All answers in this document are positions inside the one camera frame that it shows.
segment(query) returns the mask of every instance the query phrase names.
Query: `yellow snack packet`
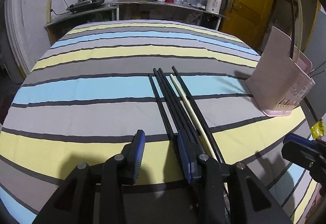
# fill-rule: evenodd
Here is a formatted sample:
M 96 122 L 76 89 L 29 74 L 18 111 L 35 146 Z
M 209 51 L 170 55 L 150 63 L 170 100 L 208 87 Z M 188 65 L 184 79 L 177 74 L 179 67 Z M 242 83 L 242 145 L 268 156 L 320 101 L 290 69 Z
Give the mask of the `yellow snack packet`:
M 325 126 L 323 120 L 319 120 L 312 128 L 310 128 L 313 139 L 320 139 L 325 135 Z

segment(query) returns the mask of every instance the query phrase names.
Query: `door handle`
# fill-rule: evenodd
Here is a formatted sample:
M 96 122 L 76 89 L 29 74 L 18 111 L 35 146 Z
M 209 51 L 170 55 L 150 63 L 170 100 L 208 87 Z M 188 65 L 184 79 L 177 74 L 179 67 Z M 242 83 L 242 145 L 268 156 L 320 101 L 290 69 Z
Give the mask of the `door handle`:
M 234 10 L 239 10 L 241 8 L 241 6 L 235 4 L 235 0 L 231 0 L 229 6 L 228 6 L 228 11 L 231 12 L 232 9 Z
M 231 1 L 230 1 L 230 4 L 229 4 L 229 6 L 228 6 L 228 11 L 229 11 L 229 12 L 231 12 L 232 9 L 234 8 L 234 3 L 235 3 L 235 0 L 231 0 Z

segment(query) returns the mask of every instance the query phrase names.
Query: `black chopstick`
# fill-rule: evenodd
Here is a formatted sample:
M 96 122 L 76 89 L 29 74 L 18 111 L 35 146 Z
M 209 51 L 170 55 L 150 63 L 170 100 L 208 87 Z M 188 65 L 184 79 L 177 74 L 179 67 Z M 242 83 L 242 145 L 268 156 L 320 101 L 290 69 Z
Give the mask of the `black chopstick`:
M 290 58 L 293 59 L 293 53 L 294 53 L 294 33 L 295 33 L 295 20 L 294 20 L 293 0 L 290 0 L 290 4 L 291 4 L 291 16 L 292 16 L 292 35 L 291 35 L 291 46 L 290 46 Z
M 161 117 L 162 117 L 162 120 L 163 120 L 163 124 L 164 124 L 165 130 L 166 130 L 167 136 L 169 137 L 170 141 L 172 141 L 174 144 L 176 144 L 175 136 L 174 136 L 170 121 L 169 121 L 169 119 L 167 117 L 167 114 L 165 112 L 164 106 L 162 104 L 159 93 L 158 93 L 158 91 L 156 89 L 153 78 L 152 78 L 152 76 L 150 74 L 148 74 L 148 78 L 149 78 L 149 82 L 151 83 L 152 90 L 154 92 L 154 96 L 155 96 L 157 106 L 159 108 L 159 111 L 160 111 L 160 114 L 161 114 Z
M 168 109 L 169 109 L 169 111 L 171 113 L 171 116 L 172 116 L 173 122 L 175 124 L 175 127 L 177 128 L 178 131 L 180 131 L 180 129 L 183 128 L 183 125 L 181 123 L 181 120 L 180 120 L 179 116 L 177 115 L 177 112 L 176 112 L 175 108 L 173 107 L 170 95 L 168 94 L 167 90 L 165 89 L 164 83 L 161 80 L 161 78 L 159 76 L 159 73 L 157 72 L 156 68 L 153 69 L 153 72 L 154 72 L 156 80 L 157 80 L 157 82 L 159 84 L 159 87 L 160 87 L 160 89 L 161 89 L 161 91 L 163 93 L 165 102 L 166 102 L 167 107 L 168 107 Z
M 175 109 L 177 110 L 177 112 L 179 114 L 180 120 L 181 120 L 185 130 L 187 131 L 187 134 L 189 136 L 189 140 L 191 142 L 196 142 L 199 145 L 199 148 L 201 149 L 202 153 L 206 153 L 204 145 L 201 142 L 197 131 L 195 130 L 195 128 L 194 128 L 192 122 L 190 121 L 190 118 L 187 115 L 187 113 L 186 113 L 185 109 L 183 108 L 182 104 L 180 103 L 180 100 L 178 99 L 175 92 L 173 91 L 173 88 L 171 87 L 171 85 L 168 82 L 167 78 L 164 76 L 164 72 L 162 71 L 161 68 L 159 68 L 158 73 L 159 73 L 161 79 L 163 80 L 163 82 L 165 83 L 165 87 L 170 92 L 170 95 L 172 97 L 172 103 L 175 106 Z
M 206 123 L 206 120 L 203 117 L 202 112 L 200 111 L 197 103 L 195 102 L 195 100 L 192 97 L 190 91 L 188 90 L 185 82 L 183 81 L 183 79 L 181 78 L 180 74 L 178 73 L 178 71 L 176 70 L 176 68 L 174 66 L 172 67 L 172 70 L 174 71 L 175 76 L 177 77 L 182 89 L 184 90 L 184 92 L 187 96 L 187 99 L 189 100 L 189 103 L 192 106 L 192 109 L 194 110 L 195 114 L 197 115 L 197 118 L 198 118 L 200 124 L 202 125 L 202 127 L 208 137 L 209 142 L 211 143 L 211 146 L 214 150 L 216 157 L 219 159 L 219 161 L 221 163 L 225 163 L 222 153 L 221 153 L 220 149 L 218 148 L 218 145 L 213 137 L 213 134 L 211 133 L 211 130 L 209 129 L 208 124 Z

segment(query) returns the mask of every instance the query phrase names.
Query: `white chopstick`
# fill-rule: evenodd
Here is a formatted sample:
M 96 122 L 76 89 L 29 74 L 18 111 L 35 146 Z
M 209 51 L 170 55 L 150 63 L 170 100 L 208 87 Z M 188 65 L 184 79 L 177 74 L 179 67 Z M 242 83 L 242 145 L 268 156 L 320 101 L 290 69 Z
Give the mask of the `white chopstick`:
M 171 80 L 172 80 L 172 82 L 173 82 L 173 85 L 175 86 L 175 88 L 177 89 L 178 93 L 180 94 L 180 96 L 181 96 L 183 102 L 185 103 L 186 108 L 187 108 L 187 110 L 188 110 L 188 113 L 190 114 L 192 120 L 194 121 L 194 123 L 196 124 L 197 128 L 199 129 L 201 135 L 203 136 L 203 138 L 204 138 L 204 140 L 205 140 L 205 142 L 206 142 L 206 145 L 208 146 L 209 152 L 211 153 L 211 156 L 212 156 L 215 160 L 217 160 L 216 155 L 215 155 L 215 153 L 214 153 L 214 150 L 213 150 L 213 148 L 211 147 L 211 144 L 209 143 L 208 137 L 207 137 L 207 135 L 206 135 L 206 133 L 205 133 L 205 131 L 204 131 L 202 125 L 200 124 L 200 122 L 199 122 L 199 120 L 198 120 L 198 118 L 197 118 L 197 116 L 196 116 L 194 110 L 192 109 L 192 107 L 191 107 L 191 105 L 190 105 L 190 102 L 188 101 L 185 92 L 183 91 L 182 87 L 180 86 L 180 84 L 179 84 L 179 82 L 177 81 L 177 79 L 176 79 L 175 76 L 173 76 L 172 74 L 170 74 L 170 78 L 171 78 Z
M 301 50 L 301 43 L 302 43 L 302 27 L 303 27 L 303 16 L 302 16 L 302 6 L 301 0 L 298 0 L 298 10 L 299 10 L 299 24 L 298 24 L 298 42 L 297 42 L 297 52 L 293 56 L 293 62 L 297 63 L 300 55 Z

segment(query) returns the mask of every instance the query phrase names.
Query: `blue stripe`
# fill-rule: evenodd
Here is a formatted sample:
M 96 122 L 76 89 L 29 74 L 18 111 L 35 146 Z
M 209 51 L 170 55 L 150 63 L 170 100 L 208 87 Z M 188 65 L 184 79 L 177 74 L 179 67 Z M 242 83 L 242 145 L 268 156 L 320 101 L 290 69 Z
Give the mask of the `blue stripe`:
M 293 163 L 284 173 L 281 179 L 270 188 L 270 193 L 280 205 L 288 197 L 303 173 L 304 168 Z
M 36 215 L 33 212 L 19 204 L 1 187 L 0 198 L 10 215 L 12 215 L 20 224 L 31 224 L 36 218 Z
M 169 32 L 156 32 L 156 31 L 148 31 L 148 32 L 115 32 L 115 33 L 101 33 L 101 34 L 91 34 L 84 35 L 76 38 L 71 38 L 67 40 L 58 41 L 51 48 L 61 47 L 68 44 L 78 43 L 82 41 L 92 41 L 98 39 L 111 39 L 111 38 L 122 38 L 122 37 L 163 37 L 163 38 L 182 38 L 182 39 L 191 39 L 198 40 L 205 43 L 211 43 L 216 45 L 221 45 L 230 49 L 238 50 L 245 53 L 250 53 L 253 55 L 258 55 L 253 49 L 245 48 L 242 46 L 238 46 L 236 44 L 222 42 L 219 40 L 206 38 L 203 36 L 192 35 L 189 33 L 169 33 Z
M 193 96 L 250 94 L 244 80 L 228 76 L 183 76 L 183 80 Z M 81 78 L 21 87 L 13 103 L 28 104 L 144 97 L 154 97 L 147 76 Z

